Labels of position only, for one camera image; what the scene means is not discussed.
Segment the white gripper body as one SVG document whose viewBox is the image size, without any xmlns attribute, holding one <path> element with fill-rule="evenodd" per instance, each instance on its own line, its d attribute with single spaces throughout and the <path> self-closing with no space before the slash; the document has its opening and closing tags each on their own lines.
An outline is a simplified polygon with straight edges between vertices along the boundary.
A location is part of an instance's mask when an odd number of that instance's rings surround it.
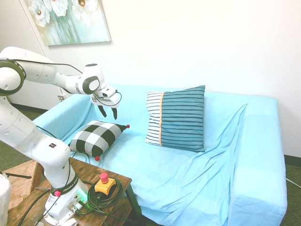
<svg viewBox="0 0 301 226">
<path fill-rule="evenodd" d="M 91 102 L 98 106 L 108 106 L 112 108 L 118 108 L 122 100 L 122 94 L 115 92 L 110 97 L 98 97 L 96 94 L 91 95 Z"/>
</svg>

